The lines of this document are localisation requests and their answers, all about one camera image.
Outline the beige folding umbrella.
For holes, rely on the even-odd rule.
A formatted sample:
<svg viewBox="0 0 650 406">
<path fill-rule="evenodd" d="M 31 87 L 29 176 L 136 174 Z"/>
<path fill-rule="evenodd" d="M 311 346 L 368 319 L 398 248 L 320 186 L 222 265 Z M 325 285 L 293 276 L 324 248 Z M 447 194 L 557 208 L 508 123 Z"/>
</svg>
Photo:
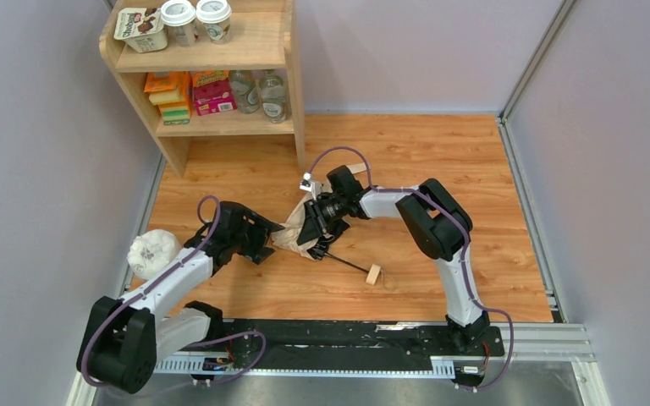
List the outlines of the beige folding umbrella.
<svg viewBox="0 0 650 406">
<path fill-rule="evenodd" d="M 322 184 L 322 193 L 319 196 L 325 195 L 326 193 L 330 193 L 331 190 L 332 190 L 332 186 L 327 181 L 324 184 Z M 305 217 L 305 213 L 304 213 L 305 210 L 303 205 L 307 200 L 310 199 L 311 199 L 310 195 L 305 192 L 300 202 L 296 205 L 296 208 L 288 216 L 287 220 L 284 223 L 280 223 L 281 225 L 284 226 L 284 230 L 276 233 L 272 233 L 271 240 L 273 242 L 273 245 L 278 249 L 289 250 L 295 252 L 296 254 L 306 259 L 314 261 L 307 254 L 306 251 L 310 249 L 317 242 L 317 240 L 312 240 L 303 245 L 298 245 L 296 243 L 298 234 L 300 233 L 300 229 L 302 227 L 302 224 L 304 222 L 304 217 Z M 381 284 L 383 289 L 387 293 L 393 293 L 394 290 L 397 288 L 397 282 L 395 281 L 394 277 L 387 274 L 382 269 L 382 267 L 380 267 L 380 265 L 372 264 L 370 268 L 367 269 L 362 266 L 358 266 L 350 261 L 347 261 L 343 258 L 337 257 L 336 255 L 331 254 L 329 251 L 328 254 L 323 259 L 335 260 L 341 264 L 355 268 L 360 272 L 364 272 L 366 274 L 366 279 L 365 279 L 366 284 L 371 286 L 376 286 L 377 284 Z"/>
</svg>

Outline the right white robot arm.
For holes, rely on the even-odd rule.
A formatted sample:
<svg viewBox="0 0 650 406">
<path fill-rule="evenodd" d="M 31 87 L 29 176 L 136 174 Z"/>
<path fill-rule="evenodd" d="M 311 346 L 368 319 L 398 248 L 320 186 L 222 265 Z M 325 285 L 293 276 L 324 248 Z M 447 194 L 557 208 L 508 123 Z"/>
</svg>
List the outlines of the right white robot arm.
<svg viewBox="0 0 650 406">
<path fill-rule="evenodd" d="M 321 258 L 329 245 L 349 228 L 346 217 L 398 218 L 417 247 L 434 260 L 447 300 L 446 321 L 451 342 L 473 346 L 490 326 L 488 311 L 478 302 L 468 246 L 473 222 L 463 207 L 434 178 L 409 188 L 363 187 L 340 166 L 328 173 L 330 191 L 305 173 L 300 188 L 311 194 L 298 244 L 313 242 L 311 252 Z"/>
</svg>

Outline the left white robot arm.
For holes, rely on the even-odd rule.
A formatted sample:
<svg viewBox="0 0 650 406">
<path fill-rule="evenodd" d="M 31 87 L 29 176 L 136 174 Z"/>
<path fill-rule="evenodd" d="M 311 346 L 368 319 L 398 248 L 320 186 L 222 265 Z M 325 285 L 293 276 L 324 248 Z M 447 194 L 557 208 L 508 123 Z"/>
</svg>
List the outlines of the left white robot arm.
<svg viewBox="0 0 650 406">
<path fill-rule="evenodd" d="M 163 270 L 117 298 L 103 296 L 91 307 L 76 369 L 94 387 L 128 394 L 140 391 L 157 363 L 180 350 L 226 343 L 223 312 L 200 301 L 170 315 L 183 297 L 239 255 L 260 265 L 274 249 L 268 241 L 284 226 L 233 201 L 211 196 L 211 220 L 188 239 Z"/>
</svg>

